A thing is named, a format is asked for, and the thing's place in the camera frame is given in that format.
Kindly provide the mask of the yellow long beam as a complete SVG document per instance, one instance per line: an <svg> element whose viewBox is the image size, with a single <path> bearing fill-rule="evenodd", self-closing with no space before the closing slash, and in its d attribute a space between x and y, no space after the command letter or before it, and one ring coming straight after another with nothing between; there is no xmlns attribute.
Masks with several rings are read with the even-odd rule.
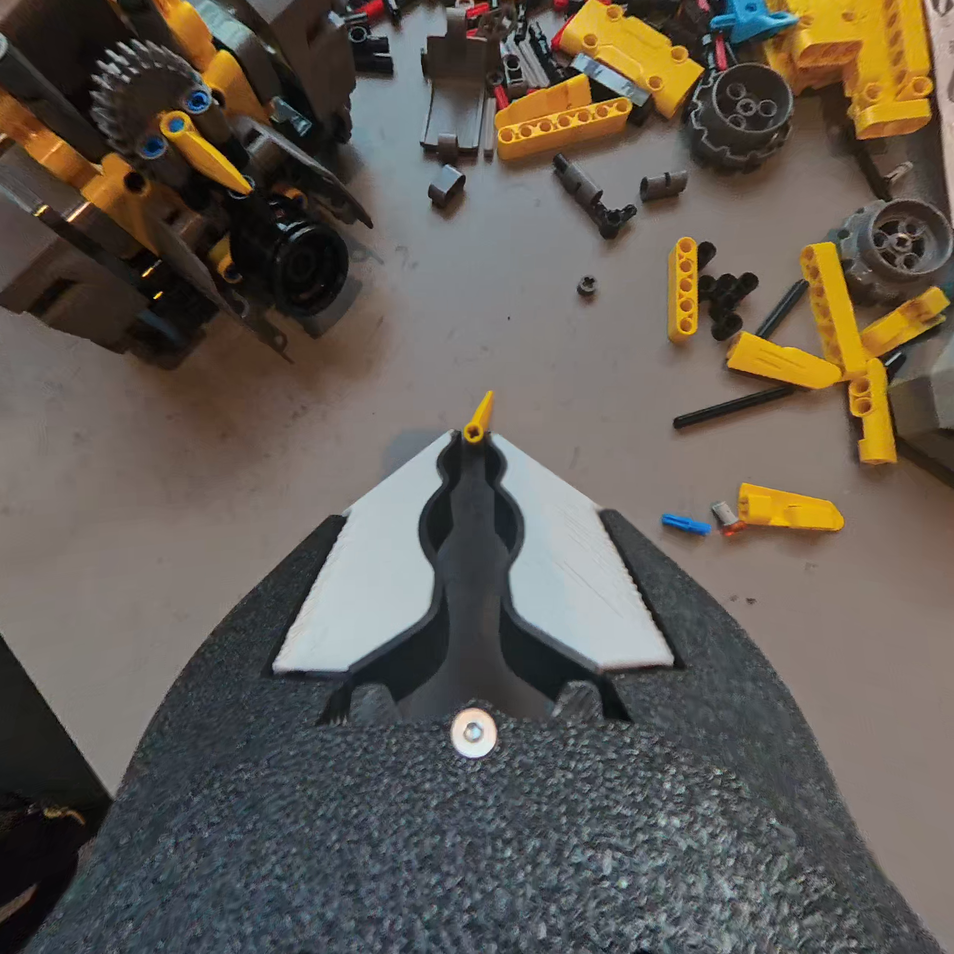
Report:
<svg viewBox="0 0 954 954"><path fill-rule="evenodd" d="M865 374L869 354L862 342L838 247L832 242L806 245L799 256L825 361L836 364L843 381Z"/></svg>

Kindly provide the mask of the small yellow tooth piece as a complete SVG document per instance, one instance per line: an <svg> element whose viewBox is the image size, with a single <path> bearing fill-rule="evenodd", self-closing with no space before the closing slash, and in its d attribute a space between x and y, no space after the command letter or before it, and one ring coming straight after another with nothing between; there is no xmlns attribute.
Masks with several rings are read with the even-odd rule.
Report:
<svg viewBox="0 0 954 954"><path fill-rule="evenodd" d="M479 446L484 441L490 428L494 404L495 392L493 390L486 391L462 431L464 440L468 445Z"/></svg>

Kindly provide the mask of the yellow five-hole beam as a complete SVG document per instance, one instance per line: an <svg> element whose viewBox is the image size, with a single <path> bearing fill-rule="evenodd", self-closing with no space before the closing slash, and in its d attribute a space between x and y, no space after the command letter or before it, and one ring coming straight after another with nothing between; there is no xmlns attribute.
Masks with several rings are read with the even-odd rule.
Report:
<svg viewBox="0 0 954 954"><path fill-rule="evenodd" d="M681 344L698 332L698 244L680 238L667 260L667 337Z"/></svg>

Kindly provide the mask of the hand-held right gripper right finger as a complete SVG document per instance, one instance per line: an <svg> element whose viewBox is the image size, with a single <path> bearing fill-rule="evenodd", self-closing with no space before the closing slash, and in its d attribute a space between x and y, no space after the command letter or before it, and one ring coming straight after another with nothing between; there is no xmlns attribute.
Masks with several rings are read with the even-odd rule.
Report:
<svg viewBox="0 0 954 954"><path fill-rule="evenodd" d="M500 642L543 696L570 682L603 695L613 678L671 670L676 654L602 518L602 508L498 434L485 477L504 549Z"/></svg>

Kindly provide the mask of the yellow short beam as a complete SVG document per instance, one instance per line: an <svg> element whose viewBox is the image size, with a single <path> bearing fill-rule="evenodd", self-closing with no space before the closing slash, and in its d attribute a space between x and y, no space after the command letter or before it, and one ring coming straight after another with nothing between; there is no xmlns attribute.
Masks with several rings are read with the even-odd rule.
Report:
<svg viewBox="0 0 954 954"><path fill-rule="evenodd" d="M848 399L851 414L861 422L862 436L857 445L860 462L867 466L897 464L887 371L880 359L869 359L864 372L852 378Z"/></svg>

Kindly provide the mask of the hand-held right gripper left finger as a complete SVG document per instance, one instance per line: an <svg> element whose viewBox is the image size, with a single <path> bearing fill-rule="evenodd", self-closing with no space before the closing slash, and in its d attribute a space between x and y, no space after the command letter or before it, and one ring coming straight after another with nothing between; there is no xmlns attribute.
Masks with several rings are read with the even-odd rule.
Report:
<svg viewBox="0 0 954 954"><path fill-rule="evenodd" d="M276 677L415 688L447 655L439 551L463 437L450 430L360 497L274 656Z"/></svg>

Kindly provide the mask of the blue brick separator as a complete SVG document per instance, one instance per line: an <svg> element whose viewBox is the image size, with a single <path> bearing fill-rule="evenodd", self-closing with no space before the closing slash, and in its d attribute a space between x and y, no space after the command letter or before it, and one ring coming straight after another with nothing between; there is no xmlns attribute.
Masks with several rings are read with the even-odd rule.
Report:
<svg viewBox="0 0 954 954"><path fill-rule="evenodd" d="M784 10L770 11L764 1L725 1L722 13L709 19L709 27L735 46L771 39L798 26L800 20Z"/></svg>

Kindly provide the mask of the person's dark clothing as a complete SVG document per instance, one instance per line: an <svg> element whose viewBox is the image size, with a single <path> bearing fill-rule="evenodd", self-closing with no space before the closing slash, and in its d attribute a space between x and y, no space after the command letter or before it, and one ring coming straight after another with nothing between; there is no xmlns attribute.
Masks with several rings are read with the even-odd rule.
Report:
<svg viewBox="0 0 954 954"><path fill-rule="evenodd" d="M20 952L52 913L89 841L86 818L70 806L1 797L1 951Z"/></svg>

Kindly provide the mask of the grey curved panel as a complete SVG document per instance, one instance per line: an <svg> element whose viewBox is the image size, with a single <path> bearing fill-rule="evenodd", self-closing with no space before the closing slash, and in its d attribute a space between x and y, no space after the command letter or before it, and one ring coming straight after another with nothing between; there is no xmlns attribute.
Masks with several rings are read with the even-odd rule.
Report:
<svg viewBox="0 0 954 954"><path fill-rule="evenodd" d="M429 35L422 51L422 71L431 98L420 137L432 155L475 156L482 144L483 114L489 96L486 79L501 65L500 40L469 35L465 10L446 10L447 28Z"/></svg>

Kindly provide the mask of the yellow thick beam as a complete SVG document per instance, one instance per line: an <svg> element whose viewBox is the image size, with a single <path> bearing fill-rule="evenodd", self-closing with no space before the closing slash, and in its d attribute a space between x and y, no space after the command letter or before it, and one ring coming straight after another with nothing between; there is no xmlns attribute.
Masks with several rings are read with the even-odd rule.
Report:
<svg viewBox="0 0 954 954"><path fill-rule="evenodd" d="M576 75L499 110L494 121L496 154L504 161L528 159L621 133L633 108L626 96L593 100L590 78Z"/></svg>

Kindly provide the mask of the yellow wide panel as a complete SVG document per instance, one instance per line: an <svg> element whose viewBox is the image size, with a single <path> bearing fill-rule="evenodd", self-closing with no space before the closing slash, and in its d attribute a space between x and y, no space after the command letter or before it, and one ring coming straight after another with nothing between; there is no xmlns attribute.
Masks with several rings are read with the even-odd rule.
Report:
<svg viewBox="0 0 954 954"><path fill-rule="evenodd" d="M601 1L581 6L563 27L557 47L570 57L586 54L633 81L668 119L681 111L704 72L686 47L626 15L622 6Z"/></svg>

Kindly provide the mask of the small dark grey connector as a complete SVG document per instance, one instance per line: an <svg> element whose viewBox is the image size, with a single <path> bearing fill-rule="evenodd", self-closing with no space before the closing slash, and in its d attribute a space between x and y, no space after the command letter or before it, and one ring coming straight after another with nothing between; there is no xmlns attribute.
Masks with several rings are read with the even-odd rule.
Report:
<svg viewBox="0 0 954 954"><path fill-rule="evenodd" d="M444 164L428 185L427 197L435 208L446 210L463 193L466 183L467 176L463 171Z"/></svg>

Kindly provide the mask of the yellow fairing panel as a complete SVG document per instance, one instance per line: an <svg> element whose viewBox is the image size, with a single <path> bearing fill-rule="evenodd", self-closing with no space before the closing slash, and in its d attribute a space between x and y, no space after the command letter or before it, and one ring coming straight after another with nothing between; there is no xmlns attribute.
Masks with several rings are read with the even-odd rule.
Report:
<svg viewBox="0 0 954 954"><path fill-rule="evenodd" d="M823 532L845 526L841 510L831 501L752 483L739 486L737 510L748 526Z"/></svg>
<svg viewBox="0 0 954 954"><path fill-rule="evenodd" d="M734 336L726 353L726 366L733 371L811 390L832 387L841 381L843 374L838 364L745 331Z"/></svg>

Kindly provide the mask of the black grey axle connector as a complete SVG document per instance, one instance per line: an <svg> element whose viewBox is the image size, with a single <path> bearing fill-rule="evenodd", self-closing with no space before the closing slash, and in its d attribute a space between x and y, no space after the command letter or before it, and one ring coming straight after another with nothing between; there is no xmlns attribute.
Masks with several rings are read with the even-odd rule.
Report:
<svg viewBox="0 0 954 954"><path fill-rule="evenodd" d="M603 239L616 239L623 227L637 215L638 208L632 203L621 208L605 205L602 200L603 189L582 167L568 160L563 154L554 156L553 167L566 193L586 213Z"/></svg>

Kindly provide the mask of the short black axle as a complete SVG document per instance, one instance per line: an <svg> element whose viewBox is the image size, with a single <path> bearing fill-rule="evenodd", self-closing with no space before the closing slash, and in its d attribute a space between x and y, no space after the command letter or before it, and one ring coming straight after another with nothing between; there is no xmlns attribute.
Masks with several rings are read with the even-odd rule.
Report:
<svg viewBox="0 0 954 954"><path fill-rule="evenodd" d="M793 283L759 325L755 332L756 337L771 340L784 320L802 301L808 288L809 283L805 279Z"/></svg>

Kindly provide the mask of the yellow toy brick vehicle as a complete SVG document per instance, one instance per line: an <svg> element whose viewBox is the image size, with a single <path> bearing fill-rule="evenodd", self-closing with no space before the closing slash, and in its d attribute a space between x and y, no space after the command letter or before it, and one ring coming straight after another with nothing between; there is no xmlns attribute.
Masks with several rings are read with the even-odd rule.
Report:
<svg viewBox="0 0 954 954"><path fill-rule="evenodd" d="M339 297L319 159L351 137L336 2L3 1L2 309L174 367L226 315L282 355Z"/></svg>

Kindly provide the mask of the yellow angled beam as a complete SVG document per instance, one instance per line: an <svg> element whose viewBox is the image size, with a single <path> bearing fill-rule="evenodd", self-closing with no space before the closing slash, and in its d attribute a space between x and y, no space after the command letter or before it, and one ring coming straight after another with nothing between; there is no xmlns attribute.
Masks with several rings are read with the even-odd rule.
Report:
<svg viewBox="0 0 954 954"><path fill-rule="evenodd" d="M861 333L866 354L880 358L909 343L946 319L951 302L939 287L932 286L868 324Z"/></svg>

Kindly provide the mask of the black pin connector cluster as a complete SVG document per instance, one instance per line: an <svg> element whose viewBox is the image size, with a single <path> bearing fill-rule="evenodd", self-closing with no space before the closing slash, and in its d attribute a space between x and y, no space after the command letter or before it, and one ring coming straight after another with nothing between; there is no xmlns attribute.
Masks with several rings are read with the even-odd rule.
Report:
<svg viewBox="0 0 954 954"><path fill-rule="evenodd" d="M759 279L756 273L749 271L738 276L708 274L716 252L716 245L711 241L698 243L698 301L708 306L713 339L722 342L730 340L743 327L737 308L757 289Z"/></svg>

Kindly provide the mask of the pile of loose brick pieces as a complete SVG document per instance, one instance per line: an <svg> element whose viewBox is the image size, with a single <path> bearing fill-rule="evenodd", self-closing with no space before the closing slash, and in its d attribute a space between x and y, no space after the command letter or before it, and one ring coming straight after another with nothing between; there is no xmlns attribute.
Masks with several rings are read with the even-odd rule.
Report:
<svg viewBox="0 0 954 954"><path fill-rule="evenodd" d="M556 55L555 44L531 18L537 2L442 2L441 5L445 13L450 7L465 10L469 35L480 33L500 40L501 65L486 79L486 102L492 106L502 109L516 99L555 86L570 77L569 67ZM355 65L361 75L394 75L390 42L386 36L375 34L374 27L386 20L399 27L412 6L415 6L415 2L348 3L345 19L348 38ZM421 71L425 44L426 39L421 50ZM423 71L422 76L430 89Z"/></svg>

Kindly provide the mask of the grey brick motor block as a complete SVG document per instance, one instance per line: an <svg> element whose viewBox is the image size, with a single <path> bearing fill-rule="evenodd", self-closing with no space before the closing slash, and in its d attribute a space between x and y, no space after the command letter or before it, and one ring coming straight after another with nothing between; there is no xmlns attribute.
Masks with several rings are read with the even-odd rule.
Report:
<svg viewBox="0 0 954 954"><path fill-rule="evenodd" d="M888 388L896 436L910 459L952 481L952 323L907 345L904 356Z"/></svg>

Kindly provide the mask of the grey wheel hub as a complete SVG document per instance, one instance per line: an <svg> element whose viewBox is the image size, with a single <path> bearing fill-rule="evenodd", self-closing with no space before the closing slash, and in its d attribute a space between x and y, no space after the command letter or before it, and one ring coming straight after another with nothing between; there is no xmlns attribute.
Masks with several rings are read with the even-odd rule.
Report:
<svg viewBox="0 0 954 954"><path fill-rule="evenodd" d="M794 103L789 83L769 66L740 63L711 71L687 101L690 153L715 170L753 172L784 146Z"/></svg>
<svg viewBox="0 0 954 954"><path fill-rule="evenodd" d="M924 292L952 254L952 227L930 203L896 198L857 208L829 232L854 304L894 307Z"/></svg>

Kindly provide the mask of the long black axle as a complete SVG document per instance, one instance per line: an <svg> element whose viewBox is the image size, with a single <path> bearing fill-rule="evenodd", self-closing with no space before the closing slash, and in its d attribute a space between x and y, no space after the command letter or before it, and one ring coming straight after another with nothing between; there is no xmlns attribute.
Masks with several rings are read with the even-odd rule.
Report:
<svg viewBox="0 0 954 954"><path fill-rule="evenodd" d="M700 424L714 422L732 416L733 414L786 399L797 394L799 390L798 387L792 385L761 389L738 398L729 399L698 410L680 414L674 417L672 427L676 431L681 431Z"/></svg>

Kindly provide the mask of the grey desk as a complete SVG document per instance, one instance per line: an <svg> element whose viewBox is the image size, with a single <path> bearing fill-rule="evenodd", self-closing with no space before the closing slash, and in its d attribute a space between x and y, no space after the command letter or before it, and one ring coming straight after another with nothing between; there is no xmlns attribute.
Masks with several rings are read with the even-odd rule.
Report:
<svg viewBox="0 0 954 954"><path fill-rule="evenodd" d="M653 117L577 160L617 207L646 174L686 193L602 241L550 161L483 160L443 214L419 146L428 101L418 6L396 74L363 79L342 177L374 228L353 230L344 312L287 363L227 318L165 371L2 312L2 634L110 795L200 642L329 514L451 427L488 389L493 423L619 510L743 626L788 685L881 868L952 949L952 487L909 459L858 463L840 388L675 432L682 413L756 389L705 321L665 335L665 266L682 236L752 271L756 328L799 277L801 248L867 197L797 102L759 172L722 177ZM592 275L590 299L576 291ZM826 499L838 532L723 536L742 483ZM705 538L663 513L711 524Z"/></svg>

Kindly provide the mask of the yellow large frame panel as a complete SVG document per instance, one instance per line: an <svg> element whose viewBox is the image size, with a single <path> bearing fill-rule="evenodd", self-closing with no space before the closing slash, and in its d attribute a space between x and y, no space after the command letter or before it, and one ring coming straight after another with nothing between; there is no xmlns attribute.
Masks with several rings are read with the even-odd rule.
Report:
<svg viewBox="0 0 954 954"><path fill-rule="evenodd" d="M768 1L793 27L763 42L793 93L840 83L860 140L912 134L932 118L932 61L920 1Z"/></svg>

